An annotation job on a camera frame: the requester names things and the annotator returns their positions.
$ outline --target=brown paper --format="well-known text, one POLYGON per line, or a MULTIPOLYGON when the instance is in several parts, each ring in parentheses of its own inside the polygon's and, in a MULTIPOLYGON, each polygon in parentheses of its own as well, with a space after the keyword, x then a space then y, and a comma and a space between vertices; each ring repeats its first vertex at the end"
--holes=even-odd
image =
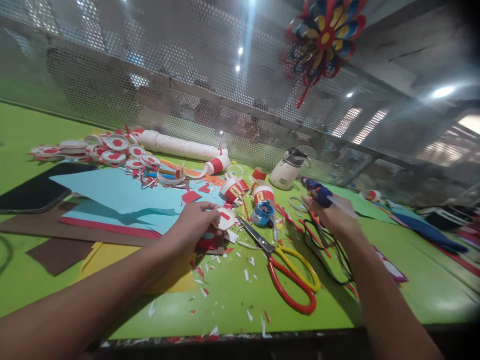
POLYGON ((52 237, 26 252, 53 276, 64 272, 92 251, 92 242, 52 237))
POLYGON ((72 210, 76 205, 77 204, 73 202, 61 201, 51 210, 44 213, 19 214, 6 221, 0 222, 0 232, 139 247, 144 247, 158 241, 156 239, 119 234, 58 222, 61 216, 72 210))

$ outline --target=black phone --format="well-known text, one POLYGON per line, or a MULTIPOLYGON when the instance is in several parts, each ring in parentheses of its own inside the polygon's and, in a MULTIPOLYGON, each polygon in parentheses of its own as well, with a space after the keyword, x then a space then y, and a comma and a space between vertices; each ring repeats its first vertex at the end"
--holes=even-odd
POLYGON ((0 214, 44 213, 72 193, 69 188, 50 180, 50 177, 97 169, 97 166, 94 165, 61 162, 0 195, 0 214))

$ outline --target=metal mesh panel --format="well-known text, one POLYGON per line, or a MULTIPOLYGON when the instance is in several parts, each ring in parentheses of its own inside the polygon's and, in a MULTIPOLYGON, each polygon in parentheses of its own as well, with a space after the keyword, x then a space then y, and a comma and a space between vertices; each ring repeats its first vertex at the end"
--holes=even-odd
POLYGON ((244 5, 0 0, 0 97, 103 127, 140 124, 226 146, 232 158, 270 169, 285 149, 300 147, 313 162, 304 175, 415 193, 412 203, 425 202, 422 182, 414 191, 405 185, 429 179, 423 162, 432 178, 472 185, 444 168, 470 154, 476 139, 448 147, 460 158, 437 160, 435 142, 445 141, 435 134, 452 119, 349 64, 310 88, 297 109, 304 87, 285 77, 285 29, 252 19, 244 5), (443 176, 433 176, 439 169, 443 176))

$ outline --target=light blue paper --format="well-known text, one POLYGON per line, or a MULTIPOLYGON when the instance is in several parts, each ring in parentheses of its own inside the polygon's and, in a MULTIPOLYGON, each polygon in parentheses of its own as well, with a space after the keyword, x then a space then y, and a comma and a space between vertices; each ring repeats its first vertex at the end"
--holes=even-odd
MULTIPOLYGON (((182 195, 187 192, 185 189, 162 186, 142 189, 138 180, 120 168, 58 175, 51 179, 93 200, 66 214, 74 219, 151 229, 165 234, 185 206, 185 203, 181 206, 182 195)), ((198 190, 205 183, 190 182, 190 189, 202 196, 197 202, 209 201, 222 206, 224 201, 217 187, 212 187, 209 194, 198 190)))
POLYGON ((164 187, 142 189, 141 183, 120 168, 85 171, 50 179, 120 214, 138 217, 148 212, 180 213, 184 191, 164 187))

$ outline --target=white bottle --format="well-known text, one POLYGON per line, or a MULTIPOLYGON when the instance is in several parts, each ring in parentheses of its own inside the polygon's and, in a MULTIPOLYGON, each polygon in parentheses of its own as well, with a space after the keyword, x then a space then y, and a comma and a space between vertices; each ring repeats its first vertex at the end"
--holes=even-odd
POLYGON ((288 190, 300 174, 300 168, 305 160, 308 160, 307 168, 311 166, 310 158, 304 152, 295 147, 289 148, 283 155, 283 159, 275 166, 270 174, 270 183, 282 190, 288 190))

